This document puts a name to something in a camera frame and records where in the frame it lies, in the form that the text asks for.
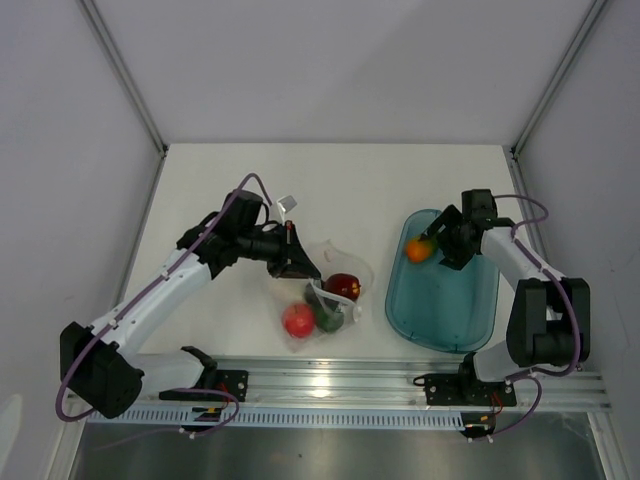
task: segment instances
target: white wall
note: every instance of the white wall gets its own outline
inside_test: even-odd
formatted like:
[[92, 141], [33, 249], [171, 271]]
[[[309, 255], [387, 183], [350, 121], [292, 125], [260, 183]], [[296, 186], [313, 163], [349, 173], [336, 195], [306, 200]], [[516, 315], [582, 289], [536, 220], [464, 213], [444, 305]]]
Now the white wall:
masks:
[[41, 478], [58, 341], [108, 307], [157, 157], [71, 0], [0, 9], [0, 405], [24, 397], [3, 479]]
[[[640, 3], [615, 0], [525, 148], [550, 255], [592, 293], [591, 360], [640, 451]], [[637, 454], [632, 457], [640, 474]]]
[[591, 0], [98, 0], [173, 142], [512, 144]]

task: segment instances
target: metal bar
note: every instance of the metal bar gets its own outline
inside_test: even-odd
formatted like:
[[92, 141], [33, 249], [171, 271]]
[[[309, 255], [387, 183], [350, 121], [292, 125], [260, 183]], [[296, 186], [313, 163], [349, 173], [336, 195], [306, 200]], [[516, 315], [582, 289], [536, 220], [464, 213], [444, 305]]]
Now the metal bar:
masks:
[[151, 189], [149, 190], [149, 195], [147, 196], [147, 200], [144, 205], [144, 211], [142, 212], [142, 216], [140, 217], [140, 221], [138, 222], [136, 237], [133, 245], [131, 246], [131, 251], [129, 252], [129, 255], [127, 257], [127, 263], [125, 265], [124, 272], [122, 273], [122, 277], [120, 279], [120, 282], [118, 283], [118, 290], [116, 291], [114, 301], [112, 302], [113, 306], [117, 305], [124, 299], [124, 294], [127, 291], [127, 285], [129, 284], [131, 272], [133, 271], [133, 264], [135, 262], [136, 256], [138, 255], [138, 249], [140, 248], [140, 242], [142, 241], [142, 234], [144, 232], [144, 227], [147, 224], [149, 213], [151, 212], [151, 205], [153, 204], [153, 199], [155, 198], [156, 190], [158, 189], [158, 184], [160, 183], [160, 177], [162, 175], [162, 170], [164, 169], [165, 160], [166, 153], [163, 153], [160, 161], [158, 162], [156, 172], [153, 176], [153, 183], [151, 184]]
[[[78, 415], [86, 404], [77, 403], [68, 407], [69, 415]], [[74, 460], [82, 438], [85, 422], [63, 423], [51, 463], [44, 478], [48, 480], [67, 480], [71, 478]]]
[[600, 455], [600, 462], [607, 479], [625, 480], [631, 478], [611, 421], [611, 415], [607, 413], [589, 413], [588, 417], [596, 448]]
[[[357, 360], [288, 361], [269, 358], [219, 359], [220, 369], [249, 372], [249, 389], [244, 409], [280, 408], [329, 409], [344, 413], [364, 411], [472, 412], [482, 407], [427, 406], [421, 388], [412, 379], [423, 373], [451, 372], [452, 362], [371, 362]], [[595, 372], [576, 372], [565, 378], [541, 377], [544, 394], [538, 411], [609, 412], [611, 405], [602, 378]], [[524, 412], [535, 399], [532, 382], [515, 384], [518, 405], [506, 410]], [[135, 406], [172, 405], [157, 397], [141, 398]], [[184, 406], [185, 403], [173, 402]]]
[[155, 145], [158, 152], [164, 154], [166, 151], [166, 144], [162, 139], [162, 135], [158, 131], [158, 127], [153, 121], [138, 87], [133, 81], [133, 77], [125, 64], [122, 54], [120, 53], [113, 36], [109, 32], [107, 24], [102, 18], [95, 1], [76, 0], [76, 3], [87, 20], [89, 27], [93, 31], [96, 40], [98, 41], [98, 44], [100, 45], [100, 48], [109, 62], [116, 78], [120, 82], [125, 95], [142, 121], [149, 138]]
[[[507, 159], [509, 174], [511, 175], [511, 181], [513, 182], [513, 187], [516, 193], [529, 197], [530, 195], [527, 190], [527, 185], [524, 182], [520, 163], [514, 158], [511, 150], [507, 147], [504, 147], [504, 155]], [[525, 220], [532, 220], [540, 215], [540, 213], [536, 213], [534, 211], [534, 206], [526, 200], [518, 200], [518, 203], [520, 204], [520, 211], [522, 212], [522, 216]], [[549, 255], [547, 253], [547, 249], [544, 246], [540, 226], [537, 223], [528, 223], [525, 225], [525, 228], [527, 230], [527, 235], [529, 236], [529, 241], [531, 242], [531, 246], [533, 247], [533, 249], [543, 259], [548, 261]]]
[[586, 15], [582, 19], [578, 30], [576, 31], [573, 39], [569, 43], [569, 46], [565, 50], [560, 63], [556, 67], [551, 79], [545, 86], [542, 96], [538, 100], [536, 107], [534, 108], [531, 116], [527, 120], [522, 132], [518, 136], [515, 146], [513, 147], [513, 154], [516, 159], [519, 158], [522, 153], [522, 149], [527, 143], [527, 140], [531, 136], [531, 132], [538, 125], [540, 119], [547, 111], [547, 108], [551, 105], [555, 98], [555, 94], [558, 88], [567, 77], [569, 70], [574, 65], [579, 53], [582, 51], [590, 33], [593, 31], [598, 19], [602, 16], [604, 7], [609, 3], [609, 0], [595, 0]]
[[[217, 422], [198, 420], [188, 406], [134, 405], [123, 415], [106, 419], [98, 413], [89, 423], [125, 423], [138, 425], [212, 426]], [[231, 413], [225, 410], [220, 420]], [[359, 428], [371, 430], [463, 430], [458, 412], [425, 410], [346, 410], [318, 408], [267, 408], [243, 405], [229, 426], [268, 428]]]

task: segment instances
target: white tabletop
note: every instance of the white tabletop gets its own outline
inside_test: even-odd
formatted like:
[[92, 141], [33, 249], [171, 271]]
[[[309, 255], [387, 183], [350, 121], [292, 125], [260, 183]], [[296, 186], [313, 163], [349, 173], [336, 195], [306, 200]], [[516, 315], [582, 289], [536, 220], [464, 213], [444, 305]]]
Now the white tabletop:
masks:
[[[424, 208], [460, 206], [460, 194], [490, 188], [513, 193], [498, 146], [349, 144], [175, 144], [153, 200], [130, 289], [141, 286], [175, 242], [249, 172], [258, 173], [273, 199], [291, 194], [291, 214], [303, 244], [331, 239], [366, 260], [374, 286], [363, 296], [357, 325], [292, 354], [273, 318], [261, 262], [240, 260], [187, 299], [145, 343], [143, 353], [193, 345], [212, 355], [313, 358], [451, 358], [401, 338], [384, 311], [389, 275], [402, 225]], [[258, 186], [247, 187], [259, 192]], [[522, 218], [516, 201], [499, 204], [501, 216]], [[513, 292], [501, 279], [494, 335], [504, 339]]]

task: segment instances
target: blue plastic tray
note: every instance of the blue plastic tray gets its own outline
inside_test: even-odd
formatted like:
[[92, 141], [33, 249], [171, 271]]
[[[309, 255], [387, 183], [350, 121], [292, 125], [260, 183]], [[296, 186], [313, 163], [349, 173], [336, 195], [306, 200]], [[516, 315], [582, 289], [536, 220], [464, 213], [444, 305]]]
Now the blue plastic tray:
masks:
[[493, 334], [500, 275], [478, 255], [461, 271], [440, 265], [440, 250], [422, 263], [409, 262], [404, 254], [407, 241], [439, 214], [439, 210], [420, 210], [404, 224], [387, 290], [387, 319], [400, 335], [423, 347], [472, 352]]

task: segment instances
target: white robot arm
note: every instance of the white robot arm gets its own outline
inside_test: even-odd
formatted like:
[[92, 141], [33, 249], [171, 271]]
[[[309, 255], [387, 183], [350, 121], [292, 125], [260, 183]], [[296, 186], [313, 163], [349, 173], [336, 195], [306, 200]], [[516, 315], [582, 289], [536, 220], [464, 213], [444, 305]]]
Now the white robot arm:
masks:
[[[266, 262], [275, 278], [320, 278], [292, 222], [269, 222], [269, 230], [256, 225], [262, 207], [260, 196], [233, 192], [221, 212], [184, 234], [145, 288], [88, 327], [75, 322], [67, 326], [60, 336], [61, 391], [68, 386], [105, 417], [114, 418], [141, 394], [206, 386], [215, 375], [215, 362], [194, 347], [137, 354], [180, 303], [239, 258]], [[58, 415], [66, 420], [60, 403]]]
[[[589, 289], [584, 280], [565, 278], [524, 248], [513, 222], [498, 218], [490, 191], [464, 192], [462, 205], [462, 212], [447, 207], [425, 231], [436, 238], [444, 254], [441, 263], [460, 270], [474, 255], [485, 255], [516, 292], [506, 341], [470, 354], [460, 367], [462, 383], [503, 382], [538, 364], [562, 366], [586, 359]], [[105, 417], [114, 418], [141, 394], [206, 386], [215, 362], [193, 347], [153, 356], [137, 352], [181, 302], [239, 258], [265, 261], [275, 278], [320, 277], [292, 222], [270, 222], [274, 226], [267, 231], [256, 225], [262, 206], [260, 196], [234, 191], [220, 212], [184, 234], [145, 288], [90, 326], [74, 322], [65, 328], [60, 336], [62, 387], [56, 402], [60, 418], [69, 419], [61, 410], [67, 387]], [[548, 321], [548, 307], [562, 318]]]

